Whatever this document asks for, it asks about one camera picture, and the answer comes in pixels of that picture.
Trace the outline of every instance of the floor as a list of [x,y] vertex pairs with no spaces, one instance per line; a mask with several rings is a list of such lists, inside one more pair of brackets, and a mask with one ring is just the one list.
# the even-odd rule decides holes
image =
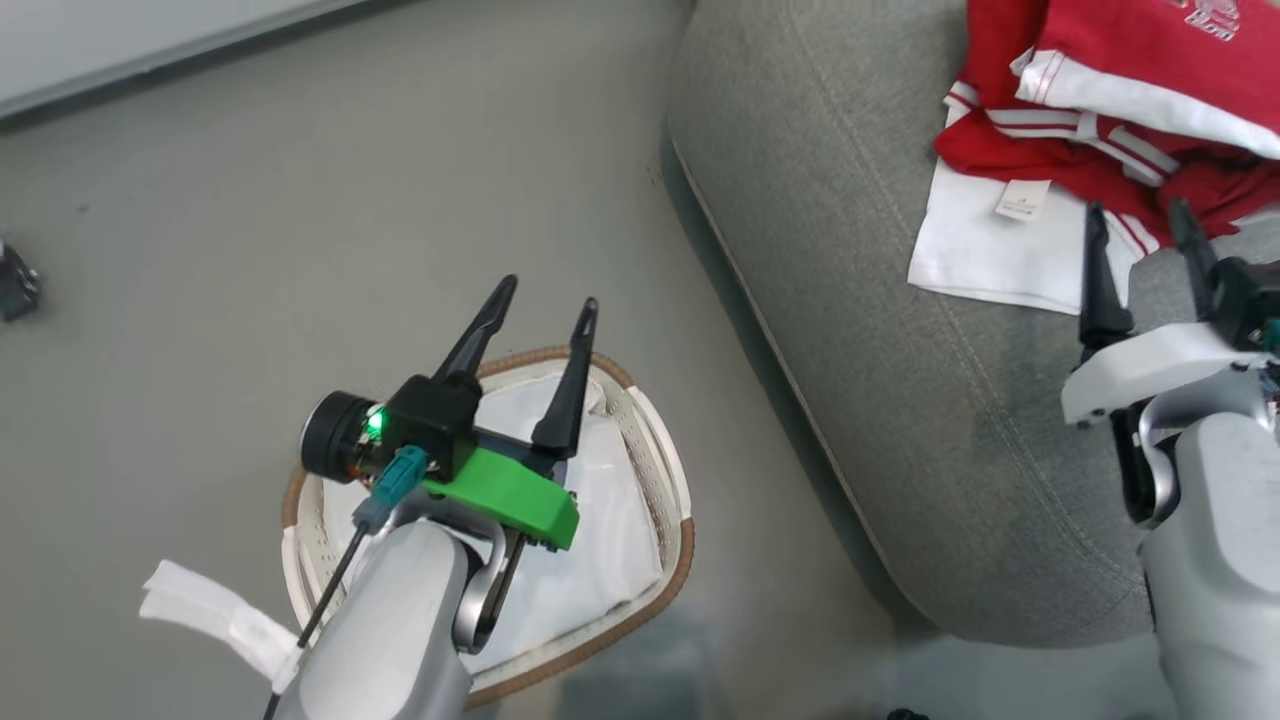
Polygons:
[[0,594],[15,717],[257,717],[224,648],[136,619],[169,557],[291,618],[278,509],[333,388],[598,348],[669,425],[698,551],[676,602],[484,719],[1172,717],[1151,638],[963,643],[884,582],[662,132],[691,0],[383,1],[0,128],[0,220],[47,304],[0,328]]

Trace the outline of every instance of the clothing label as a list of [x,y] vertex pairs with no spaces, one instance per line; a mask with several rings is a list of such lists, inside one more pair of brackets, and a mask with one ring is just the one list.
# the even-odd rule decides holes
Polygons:
[[1009,181],[996,214],[1029,223],[1039,217],[1048,197],[1050,181]]

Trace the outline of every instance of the white tape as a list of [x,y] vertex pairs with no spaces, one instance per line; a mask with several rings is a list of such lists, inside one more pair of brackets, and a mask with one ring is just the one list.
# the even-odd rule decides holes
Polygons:
[[297,674],[298,637],[214,580],[161,560],[142,588],[147,594],[138,609],[141,618],[186,625],[229,644],[273,687],[278,678],[292,680]]

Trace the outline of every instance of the gray ottoman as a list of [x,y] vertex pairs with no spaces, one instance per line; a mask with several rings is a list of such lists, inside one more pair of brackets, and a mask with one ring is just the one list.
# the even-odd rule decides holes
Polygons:
[[[1105,430],[1062,425],[1075,319],[906,284],[965,50],[961,0],[703,0],[669,124],[690,182],[895,582],[942,629],[1038,647],[1151,628]],[[1280,228],[1219,243],[1280,256]],[[1189,319],[1181,259],[1134,270]]]

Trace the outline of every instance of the white tag on cable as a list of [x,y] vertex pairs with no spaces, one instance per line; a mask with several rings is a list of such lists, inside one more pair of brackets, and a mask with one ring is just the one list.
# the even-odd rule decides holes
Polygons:
[[1036,220],[1048,197],[1050,184],[1050,181],[1009,181],[996,205],[996,214],[1024,223]]
[[214,580],[161,560],[142,589],[140,618],[186,625],[229,644],[273,685],[296,673],[289,666],[301,655],[294,652],[298,637]]

